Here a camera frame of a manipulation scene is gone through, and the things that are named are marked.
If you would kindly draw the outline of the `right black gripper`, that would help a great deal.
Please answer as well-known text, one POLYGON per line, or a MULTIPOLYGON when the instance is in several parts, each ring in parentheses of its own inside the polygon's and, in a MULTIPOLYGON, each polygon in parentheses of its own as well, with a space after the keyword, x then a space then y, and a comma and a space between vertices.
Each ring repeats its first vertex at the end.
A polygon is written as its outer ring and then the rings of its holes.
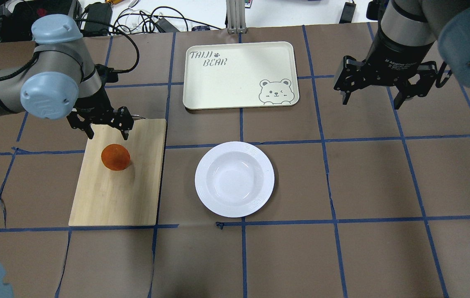
POLYGON ((399 110, 406 100, 425 97, 432 87, 440 89, 447 83, 447 63, 442 62, 437 68, 433 61, 422 63, 425 56, 425 45, 402 45, 378 30, 364 61, 352 56, 342 58, 333 89, 340 92, 342 104, 347 105, 351 94, 367 87, 367 82, 379 86, 395 84, 399 92, 394 97, 393 108, 399 110), (410 78, 415 74, 418 79, 413 83, 410 78))

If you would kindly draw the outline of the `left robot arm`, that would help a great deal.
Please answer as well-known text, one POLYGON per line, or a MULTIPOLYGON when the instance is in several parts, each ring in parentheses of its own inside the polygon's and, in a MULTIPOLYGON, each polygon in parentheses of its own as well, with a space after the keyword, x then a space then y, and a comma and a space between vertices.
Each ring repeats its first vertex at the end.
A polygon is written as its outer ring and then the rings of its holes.
POLYGON ((76 20, 64 14, 37 19, 31 26, 35 48, 20 68, 0 70, 0 116, 26 111, 35 117, 66 118, 74 130, 94 137, 91 125, 107 125, 124 140, 134 118, 127 107, 112 107, 106 83, 131 69, 95 64, 76 20))

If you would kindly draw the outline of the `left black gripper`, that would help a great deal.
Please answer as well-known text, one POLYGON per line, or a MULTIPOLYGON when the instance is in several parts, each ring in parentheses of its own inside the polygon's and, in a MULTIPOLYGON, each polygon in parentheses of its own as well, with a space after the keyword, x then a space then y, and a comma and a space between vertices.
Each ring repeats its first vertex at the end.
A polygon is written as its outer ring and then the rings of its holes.
POLYGON ((127 107, 112 107, 104 85, 91 96, 79 97, 74 109, 66 119, 73 130, 83 131, 88 139, 94 137, 91 124, 109 125, 119 130, 124 141, 128 140, 134 126, 134 118, 127 107))

